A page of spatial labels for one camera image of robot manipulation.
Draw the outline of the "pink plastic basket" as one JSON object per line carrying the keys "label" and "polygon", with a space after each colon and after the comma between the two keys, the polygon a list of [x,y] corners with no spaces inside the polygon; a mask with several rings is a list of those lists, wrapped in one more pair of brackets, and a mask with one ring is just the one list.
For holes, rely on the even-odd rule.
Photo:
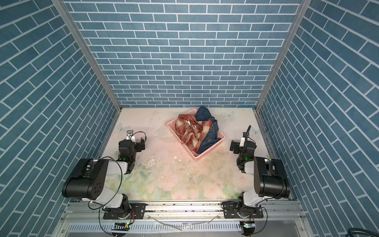
{"label": "pink plastic basket", "polygon": [[[194,115],[195,116],[196,113],[197,113],[197,110],[198,109],[193,109],[193,110],[187,112],[186,114]],[[220,145],[224,141],[224,139],[225,139],[224,134],[219,130],[218,137],[220,138],[220,140],[215,145],[213,145],[212,147],[210,147],[209,149],[207,149],[202,154],[198,154],[198,153],[192,152],[185,144],[181,143],[181,140],[176,135],[176,133],[175,133],[175,122],[176,122],[176,120],[177,120],[177,118],[174,119],[174,120],[172,120],[172,121],[170,121],[167,124],[167,126],[170,128],[171,132],[175,135],[175,137],[178,139],[178,141],[180,142],[180,144],[185,148],[185,150],[190,154],[190,156],[192,157],[192,159],[195,160],[195,161],[200,160],[202,157],[204,157],[205,155],[207,155],[208,153],[210,153],[213,149],[215,149],[218,145]]]}

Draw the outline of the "red plaid skirt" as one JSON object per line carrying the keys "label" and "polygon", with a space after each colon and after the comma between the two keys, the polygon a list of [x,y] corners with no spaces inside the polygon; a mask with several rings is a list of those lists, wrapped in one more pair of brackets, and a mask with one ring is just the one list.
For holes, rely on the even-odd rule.
{"label": "red plaid skirt", "polygon": [[175,133],[182,144],[197,153],[210,124],[210,121],[197,121],[194,115],[180,114],[175,122]]}

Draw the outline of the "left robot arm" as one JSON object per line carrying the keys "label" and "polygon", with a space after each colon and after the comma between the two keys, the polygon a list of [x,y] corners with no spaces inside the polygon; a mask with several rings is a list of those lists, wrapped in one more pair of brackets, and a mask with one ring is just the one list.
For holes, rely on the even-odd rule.
{"label": "left robot arm", "polygon": [[145,150],[146,139],[134,140],[134,135],[121,140],[118,144],[118,157],[103,157],[98,160],[81,159],[67,178],[62,188],[65,198],[87,199],[98,204],[105,212],[104,218],[126,219],[134,214],[128,196],[106,187],[106,178],[119,175],[121,188],[125,175],[135,167],[137,153]]}

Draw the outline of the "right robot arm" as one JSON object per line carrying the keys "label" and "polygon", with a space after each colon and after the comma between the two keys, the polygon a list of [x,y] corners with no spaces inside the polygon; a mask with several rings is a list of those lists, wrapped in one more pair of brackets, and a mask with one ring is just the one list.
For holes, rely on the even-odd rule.
{"label": "right robot arm", "polygon": [[271,199],[288,198],[290,184],[284,164],[279,159],[266,159],[254,155],[257,145],[252,140],[232,141],[230,151],[238,155],[236,164],[242,173],[253,176],[254,188],[238,197],[236,211],[242,218],[257,217],[261,204]]}

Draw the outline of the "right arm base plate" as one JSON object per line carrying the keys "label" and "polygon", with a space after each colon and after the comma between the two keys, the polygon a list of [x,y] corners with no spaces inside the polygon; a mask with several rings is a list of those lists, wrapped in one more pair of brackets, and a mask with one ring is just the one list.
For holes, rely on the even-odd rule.
{"label": "right arm base plate", "polygon": [[248,207],[244,204],[235,201],[225,201],[221,203],[221,208],[223,210],[224,218],[226,219],[260,219],[263,218],[262,209],[259,207]]}

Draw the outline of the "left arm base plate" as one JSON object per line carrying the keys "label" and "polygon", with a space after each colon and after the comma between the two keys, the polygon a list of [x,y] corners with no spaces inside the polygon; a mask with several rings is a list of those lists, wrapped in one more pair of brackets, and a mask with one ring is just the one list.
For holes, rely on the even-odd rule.
{"label": "left arm base plate", "polygon": [[118,208],[104,208],[104,220],[136,220],[143,219],[146,211],[145,203],[130,203]]}

